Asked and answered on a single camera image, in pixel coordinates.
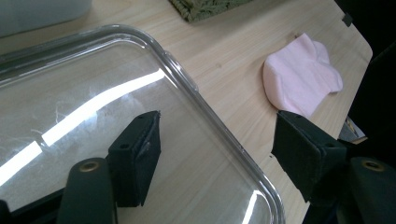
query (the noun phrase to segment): light wood surface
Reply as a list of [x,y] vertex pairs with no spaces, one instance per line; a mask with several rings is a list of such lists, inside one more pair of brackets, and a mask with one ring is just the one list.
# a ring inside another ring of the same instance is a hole
[[190,24],[168,1],[93,0],[92,9],[77,20],[0,38],[0,54],[112,23],[147,32],[183,65],[276,186],[286,223],[301,223],[308,204],[271,155],[276,109],[265,96],[262,63],[298,34],[307,33],[326,46],[344,89],[326,97],[310,120],[336,138],[372,56],[357,29],[342,22],[343,16],[331,0],[255,0]]

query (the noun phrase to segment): clear plastic container lid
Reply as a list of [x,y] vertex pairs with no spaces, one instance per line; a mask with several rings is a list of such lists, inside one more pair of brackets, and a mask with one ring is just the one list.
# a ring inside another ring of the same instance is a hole
[[138,115],[161,111],[144,206],[120,223],[284,223],[276,189],[149,35],[109,25],[0,56],[0,199],[11,211],[64,188]]

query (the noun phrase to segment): transparent plastic tray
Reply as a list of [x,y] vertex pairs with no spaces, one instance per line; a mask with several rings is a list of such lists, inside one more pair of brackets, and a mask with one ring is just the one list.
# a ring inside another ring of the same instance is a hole
[[280,197],[183,68],[149,35],[108,25],[0,56],[0,199],[11,211],[105,157],[134,117],[161,111],[144,206],[120,223],[284,223]]

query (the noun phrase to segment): tabletop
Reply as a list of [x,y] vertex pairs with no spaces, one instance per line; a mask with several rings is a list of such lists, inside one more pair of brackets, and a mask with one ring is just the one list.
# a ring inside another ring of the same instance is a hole
[[286,223],[302,223],[308,207],[271,154],[276,108],[262,85],[266,57],[295,36],[324,44],[344,88],[328,95],[310,120],[336,138],[372,57],[359,31],[347,27],[331,0],[255,0],[195,23],[183,21],[168,1],[94,0],[84,16],[61,24],[0,38],[0,54],[106,24],[147,32],[171,52],[199,92],[275,185]]

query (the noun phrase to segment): pink cloth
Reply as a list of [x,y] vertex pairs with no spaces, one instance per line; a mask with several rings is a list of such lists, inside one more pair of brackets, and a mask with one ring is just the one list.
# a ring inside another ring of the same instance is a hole
[[309,118],[324,97],[343,89],[326,47],[303,34],[268,56],[263,67],[265,93],[276,108]]

